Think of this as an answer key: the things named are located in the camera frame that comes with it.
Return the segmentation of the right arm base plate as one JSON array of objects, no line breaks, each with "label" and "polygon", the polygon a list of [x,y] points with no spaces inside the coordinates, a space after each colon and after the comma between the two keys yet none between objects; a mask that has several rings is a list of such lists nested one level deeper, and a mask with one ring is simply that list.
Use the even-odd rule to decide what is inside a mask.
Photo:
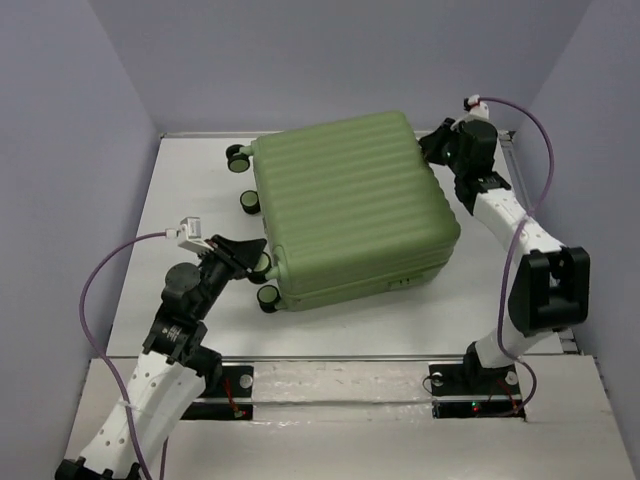
[{"label": "right arm base plate", "polygon": [[435,419],[526,418],[514,365],[471,377],[462,363],[431,364],[423,387]]}]

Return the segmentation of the green hard-shell suitcase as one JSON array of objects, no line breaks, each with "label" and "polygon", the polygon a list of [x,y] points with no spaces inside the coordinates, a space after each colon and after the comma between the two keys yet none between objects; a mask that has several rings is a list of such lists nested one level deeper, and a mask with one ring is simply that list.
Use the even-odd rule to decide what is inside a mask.
[{"label": "green hard-shell suitcase", "polygon": [[251,171],[270,261],[257,300],[304,311],[420,285],[449,262],[461,228],[399,111],[259,136],[226,149]]}]

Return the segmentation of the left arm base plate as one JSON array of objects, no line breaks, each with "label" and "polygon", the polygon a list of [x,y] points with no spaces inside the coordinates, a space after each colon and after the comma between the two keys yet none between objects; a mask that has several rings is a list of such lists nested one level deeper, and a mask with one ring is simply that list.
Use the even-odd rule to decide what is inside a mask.
[{"label": "left arm base plate", "polygon": [[205,391],[187,408],[183,421],[250,421],[254,367],[248,364],[224,365],[216,385],[207,384]]}]

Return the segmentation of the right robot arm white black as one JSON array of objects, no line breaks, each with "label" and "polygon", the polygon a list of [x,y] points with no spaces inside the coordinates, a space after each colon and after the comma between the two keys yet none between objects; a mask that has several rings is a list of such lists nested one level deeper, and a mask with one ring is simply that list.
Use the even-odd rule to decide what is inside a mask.
[{"label": "right robot arm white black", "polygon": [[502,288],[501,324],[463,357],[460,379],[473,392],[551,333],[584,323],[589,310],[589,254],[554,238],[525,210],[494,168],[497,143],[497,129],[478,117],[446,118],[419,140],[426,163],[453,173],[456,198],[505,249],[515,274]]}]

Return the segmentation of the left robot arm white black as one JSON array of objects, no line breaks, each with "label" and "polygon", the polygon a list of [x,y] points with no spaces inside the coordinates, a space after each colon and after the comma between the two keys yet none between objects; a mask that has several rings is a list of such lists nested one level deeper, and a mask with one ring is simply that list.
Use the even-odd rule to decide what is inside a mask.
[{"label": "left robot arm white black", "polygon": [[198,261],[180,262],[165,274],[161,303],[130,379],[99,355],[120,396],[95,437],[77,458],[61,461],[55,478],[151,478],[151,461],[189,406],[219,388],[223,359],[203,344],[204,320],[229,282],[253,280],[267,269],[267,242],[188,234],[179,245]]}]

